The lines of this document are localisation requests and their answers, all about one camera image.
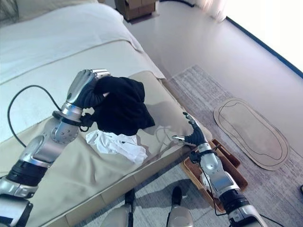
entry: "floor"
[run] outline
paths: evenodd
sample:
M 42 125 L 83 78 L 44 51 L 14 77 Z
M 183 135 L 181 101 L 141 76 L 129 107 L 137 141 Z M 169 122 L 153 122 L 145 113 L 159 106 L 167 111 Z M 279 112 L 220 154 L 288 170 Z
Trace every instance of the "floor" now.
M 265 116 L 303 157 L 303 78 L 239 29 L 170 1 L 159 2 L 152 18 L 125 25 L 167 78 L 199 65 Z

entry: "cardboard box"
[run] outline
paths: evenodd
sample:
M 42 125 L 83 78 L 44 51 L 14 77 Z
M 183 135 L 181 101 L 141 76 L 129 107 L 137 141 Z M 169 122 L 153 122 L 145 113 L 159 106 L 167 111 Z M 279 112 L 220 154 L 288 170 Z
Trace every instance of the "cardboard box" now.
M 132 20 L 151 14 L 156 10 L 155 2 L 149 5 L 130 9 L 124 0 L 115 0 L 116 9 L 124 16 L 125 20 Z
M 213 142 L 210 142 L 210 146 L 214 148 L 217 143 L 219 145 L 220 143 L 217 140 L 213 140 Z M 227 156 L 224 155 L 224 153 L 221 152 L 221 149 L 224 149 L 225 152 L 227 152 Z M 241 173 L 237 170 L 237 168 L 232 163 L 240 164 L 240 161 L 232 155 L 230 152 L 228 152 L 222 145 L 216 150 L 218 157 L 220 158 L 222 162 L 223 169 L 228 172 L 237 185 L 240 187 L 242 191 L 245 190 L 246 186 L 248 185 L 245 178 L 241 175 Z M 195 184 L 195 186 L 198 188 L 198 190 L 201 192 L 205 200 L 214 208 L 214 203 L 216 206 L 216 209 L 220 212 L 224 212 L 223 205 L 221 204 L 220 200 L 217 198 L 212 199 L 211 192 L 206 190 L 204 185 L 201 183 L 201 177 L 200 175 L 203 173 L 202 169 L 199 164 L 193 164 L 189 157 L 187 157 L 182 163 L 181 168 L 183 171 L 188 175 L 188 177 L 191 179 L 191 181 Z
M 129 9 L 135 9 L 142 6 L 142 0 L 126 0 Z
M 135 9 L 141 6 L 150 5 L 157 0 L 125 0 L 129 6 L 129 9 Z

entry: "white cloth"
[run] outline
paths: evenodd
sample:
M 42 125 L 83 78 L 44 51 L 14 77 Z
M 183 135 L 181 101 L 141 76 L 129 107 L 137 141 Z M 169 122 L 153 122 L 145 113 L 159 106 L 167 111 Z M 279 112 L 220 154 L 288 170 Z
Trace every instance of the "white cloth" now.
M 116 135 L 111 132 L 95 130 L 86 135 L 86 142 L 90 145 L 96 145 L 100 153 L 119 153 L 136 164 L 142 164 L 147 157 L 145 148 L 137 144 L 136 135 Z
M 143 52 L 123 25 L 123 17 L 113 8 L 96 3 L 64 7 L 3 27 L 0 29 L 0 84 L 40 66 L 118 40 L 126 40 Z

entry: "window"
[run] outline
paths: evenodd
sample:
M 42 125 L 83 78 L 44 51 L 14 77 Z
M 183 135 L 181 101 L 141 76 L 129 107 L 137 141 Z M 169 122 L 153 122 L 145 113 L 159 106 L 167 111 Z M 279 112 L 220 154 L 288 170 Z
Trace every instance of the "window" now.
M 303 71 L 303 0 L 228 0 L 226 14 Z

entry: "white bedsheet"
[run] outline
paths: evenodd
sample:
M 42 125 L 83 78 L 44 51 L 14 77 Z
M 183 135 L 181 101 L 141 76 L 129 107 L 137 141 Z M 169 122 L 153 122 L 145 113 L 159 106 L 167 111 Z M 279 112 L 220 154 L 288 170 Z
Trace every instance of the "white bedsheet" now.
M 61 106 L 68 88 L 83 69 L 105 68 L 115 77 L 129 77 L 141 71 L 151 71 L 165 78 L 145 52 L 136 51 L 129 42 L 116 41 L 74 54 L 43 67 L 31 70 L 0 85 L 0 142 L 12 136 L 6 111 L 13 96 L 25 86 L 45 87 Z M 56 110 L 44 91 L 30 88 L 19 95 L 11 109 L 11 121 L 16 132 L 42 121 Z
M 64 7 L 6 26 L 0 29 L 0 84 L 37 67 L 117 40 L 126 40 L 136 50 L 143 51 L 123 25 L 123 17 L 111 7 L 97 3 Z

